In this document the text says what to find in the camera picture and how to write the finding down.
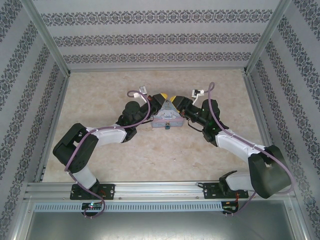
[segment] perforated metal strip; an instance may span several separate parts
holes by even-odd
[[[80,212],[81,202],[76,203],[37,203],[34,212],[37,213],[66,213]],[[105,212],[205,212],[222,211],[220,201],[206,202],[107,202]]]

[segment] enclosure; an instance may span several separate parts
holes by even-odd
[[[320,239],[319,3],[1,0],[0,239]],[[280,148],[294,192],[224,217],[197,185],[248,165],[187,122],[145,124],[94,150],[114,199],[83,219],[90,201],[70,199],[52,154],[68,129],[114,124],[140,86],[190,97],[210,82],[226,126]]]

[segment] gray surface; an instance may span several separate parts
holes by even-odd
[[[255,201],[239,216],[220,212],[80,213],[33,215],[28,240],[290,240],[294,239],[283,203]]]

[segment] metal frame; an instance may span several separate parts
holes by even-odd
[[[243,68],[240,68],[243,80],[248,92],[250,103],[253,108],[254,116],[262,137],[263,144],[270,145],[271,139],[266,127],[266,122],[262,114],[257,94],[254,90],[251,77],[246,74]],[[54,138],[54,133],[58,124],[60,112],[63,106],[64,97],[67,91],[68,80],[66,80],[63,94],[61,96],[57,114],[54,118],[53,127],[50,130],[48,145],[43,158],[43,165],[48,160],[50,145]],[[222,201],[234,201],[235,199],[204,199],[203,189],[198,187],[198,182],[212,183],[218,181],[168,181],[168,182],[103,182],[103,184],[115,184],[114,200],[106,200],[107,206],[114,204],[127,203],[130,205],[138,205],[141,203],[219,203]],[[13,229],[12,240],[24,240],[32,221],[33,213],[37,204],[52,203],[69,205],[70,203],[88,203],[90,200],[70,200],[70,191],[74,183],[71,182],[38,182],[28,183],[22,206],[19,211],[15,227]],[[283,201],[289,222],[291,224],[294,237],[297,240],[309,240],[306,223],[302,217],[302,212],[298,204],[295,192],[287,195],[273,195],[268,199],[256,196],[253,201]]]
[[[115,184],[114,200],[106,200],[106,204],[129,203],[221,203],[221,201],[234,201],[235,199],[204,199],[202,188],[198,187],[197,181],[176,182],[103,182],[103,184]],[[12,240],[25,240],[30,227],[32,216],[37,203],[88,203],[88,201],[70,200],[70,190],[73,183],[29,183],[27,185],[22,207],[19,212]],[[253,201],[283,201],[289,222],[295,239],[309,240],[310,236],[306,224],[302,221],[302,213],[295,193],[287,195],[273,195],[268,199],[256,196]]]
[[[33,0],[21,0],[21,3],[30,16],[33,24],[35,25],[36,29],[38,30],[40,36],[42,37],[44,43],[47,45],[50,53],[52,54],[54,60],[58,64],[60,70],[63,72],[64,76],[69,76],[70,70],[67,66],[67,63],[61,54],[58,46],[51,36],[44,20],[42,19],[41,15],[39,14]]]
[[[189,71],[189,70],[243,70],[235,66],[190,66],[190,67],[113,67],[113,68],[81,68],[73,69],[71,73],[88,72],[133,72],[133,71]]]
[[[290,3],[291,0],[279,1],[279,4],[276,6],[270,21],[268,22],[261,38],[259,39],[256,47],[253,50],[253,53],[249,58],[248,64],[245,67],[247,73],[251,73],[252,69],[255,67],[255,64],[261,56],[262,51],[264,50],[272,34],[276,30],[278,23],[280,22]]]

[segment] black mount plate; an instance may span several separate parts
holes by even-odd
[[[114,184],[100,184],[97,194],[103,197],[104,200],[113,200],[115,196]],[[70,193],[71,200],[98,200],[96,196],[83,190],[78,184],[73,184]]]
[[[243,190],[230,190],[226,195],[224,195],[219,188],[218,182],[199,183],[198,186],[203,188],[204,199],[235,199],[236,193],[239,194],[239,199],[247,199],[249,197],[248,192]]]

